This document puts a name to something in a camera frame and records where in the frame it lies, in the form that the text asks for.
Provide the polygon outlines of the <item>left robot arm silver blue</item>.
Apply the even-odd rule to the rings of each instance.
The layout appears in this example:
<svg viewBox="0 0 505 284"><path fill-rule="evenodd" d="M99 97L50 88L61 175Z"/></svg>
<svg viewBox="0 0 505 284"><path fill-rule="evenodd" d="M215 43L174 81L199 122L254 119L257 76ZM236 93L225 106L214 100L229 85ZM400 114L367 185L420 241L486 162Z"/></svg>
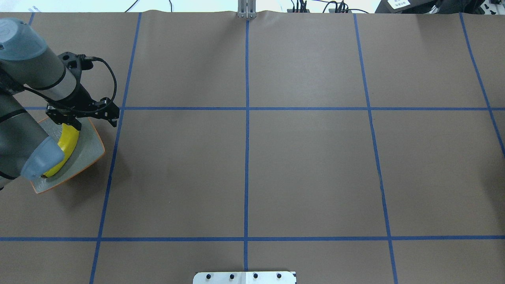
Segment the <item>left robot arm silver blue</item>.
<svg viewBox="0 0 505 284"><path fill-rule="evenodd" d="M27 180L47 192L77 176L105 154L92 119L117 126L117 80L104 59L55 54L25 21L1 19L1 188ZM105 64L112 96L94 99L84 71Z"/></svg>

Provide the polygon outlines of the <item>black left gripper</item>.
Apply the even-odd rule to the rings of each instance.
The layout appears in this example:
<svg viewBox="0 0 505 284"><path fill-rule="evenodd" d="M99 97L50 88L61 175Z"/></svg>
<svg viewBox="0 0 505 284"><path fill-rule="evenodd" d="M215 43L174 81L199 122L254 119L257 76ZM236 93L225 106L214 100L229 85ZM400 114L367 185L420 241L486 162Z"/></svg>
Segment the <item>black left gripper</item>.
<svg viewBox="0 0 505 284"><path fill-rule="evenodd" d="M69 97L47 101L47 115L50 118L59 119L60 124L72 126L81 131L82 124L77 118L91 117L104 119L112 127L117 127L120 116L120 108L113 102L107 103L107 97L95 100L87 89L79 85Z"/></svg>

